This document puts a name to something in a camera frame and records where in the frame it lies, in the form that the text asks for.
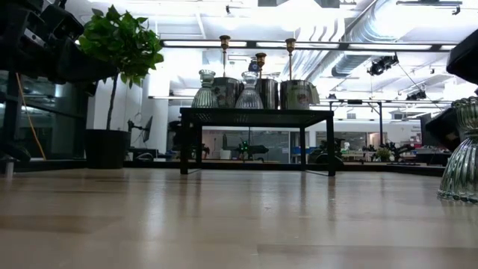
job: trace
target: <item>glass vase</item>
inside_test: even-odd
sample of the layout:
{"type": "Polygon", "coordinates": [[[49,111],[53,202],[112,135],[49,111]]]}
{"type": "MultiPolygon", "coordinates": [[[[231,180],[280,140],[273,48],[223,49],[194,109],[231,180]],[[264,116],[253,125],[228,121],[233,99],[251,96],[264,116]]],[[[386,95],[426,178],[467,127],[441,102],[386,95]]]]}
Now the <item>glass vase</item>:
{"type": "Polygon", "coordinates": [[[455,149],[441,179],[438,195],[445,199],[478,202],[478,98],[452,104],[466,139],[455,149]]]}
{"type": "Polygon", "coordinates": [[[218,108],[217,95],[212,91],[212,82],[215,72],[210,70],[199,71],[202,87],[194,96],[192,108],[218,108]]]}
{"type": "Polygon", "coordinates": [[[261,96],[257,90],[255,90],[255,83],[257,82],[257,73],[256,72],[243,72],[242,78],[244,82],[244,90],[239,96],[238,101],[236,102],[236,108],[247,108],[247,109],[262,109],[261,96]]]}

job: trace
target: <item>computer monitor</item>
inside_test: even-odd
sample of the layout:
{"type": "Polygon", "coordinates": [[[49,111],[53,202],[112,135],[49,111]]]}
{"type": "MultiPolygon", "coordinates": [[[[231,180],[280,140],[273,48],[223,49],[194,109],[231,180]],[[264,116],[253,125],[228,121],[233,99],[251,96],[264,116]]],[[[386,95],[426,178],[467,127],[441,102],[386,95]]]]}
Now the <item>computer monitor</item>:
{"type": "Polygon", "coordinates": [[[430,132],[425,128],[425,125],[432,120],[431,114],[426,114],[420,117],[421,124],[421,144],[422,146],[440,146],[438,140],[436,140],[430,132]]]}
{"type": "Polygon", "coordinates": [[[152,116],[149,118],[148,123],[143,128],[143,142],[149,140],[149,133],[151,132],[152,116]]]}

